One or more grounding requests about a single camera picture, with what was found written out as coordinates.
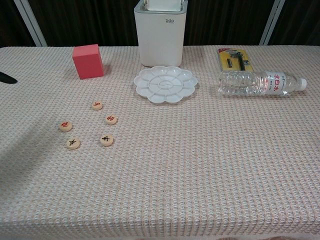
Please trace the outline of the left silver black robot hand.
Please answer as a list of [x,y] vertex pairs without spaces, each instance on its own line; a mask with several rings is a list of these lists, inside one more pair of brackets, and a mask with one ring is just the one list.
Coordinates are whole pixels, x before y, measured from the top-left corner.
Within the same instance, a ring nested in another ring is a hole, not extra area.
[[18,81],[7,74],[0,72],[0,82],[6,84],[16,84]]

